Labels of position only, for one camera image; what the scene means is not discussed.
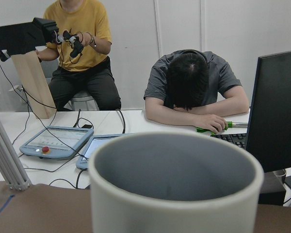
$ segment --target neck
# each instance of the neck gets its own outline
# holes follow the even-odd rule
[[[65,11],[71,13],[81,7],[83,0],[60,0],[59,2]]]

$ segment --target black keyboard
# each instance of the black keyboard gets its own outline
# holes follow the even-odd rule
[[[232,134],[214,134],[211,137],[216,137],[227,142],[233,143],[240,148],[246,148],[246,133],[232,133]]]

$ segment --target red button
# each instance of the red button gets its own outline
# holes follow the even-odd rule
[[[46,154],[49,152],[49,147],[43,147],[42,148],[42,153]]]

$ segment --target yellow t-shirt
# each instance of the yellow t-shirt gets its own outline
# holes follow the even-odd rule
[[[81,7],[72,13],[63,10],[59,0],[57,0],[46,9],[44,18],[56,22],[59,34],[63,34],[64,30],[70,31],[71,35],[80,32],[90,32],[98,38],[112,42],[107,11],[98,0],[84,0]],[[86,46],[82,51],[80,59],[80,55],[72,59],[70,57],[72,48],[67,42],[63,42],[58,46],[47,43],[47,47],[52,49],[57,48],[60,55],[60,66],[63,62],[63,68],[69,71],[87,70],[104,61],[107,57],[107,55],[96,52],[91,46]]]

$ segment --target white cup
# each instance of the white cup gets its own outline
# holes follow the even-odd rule
[[[263,169],[192,133],[113,139],[89,163],[94,233],[252,233]]]

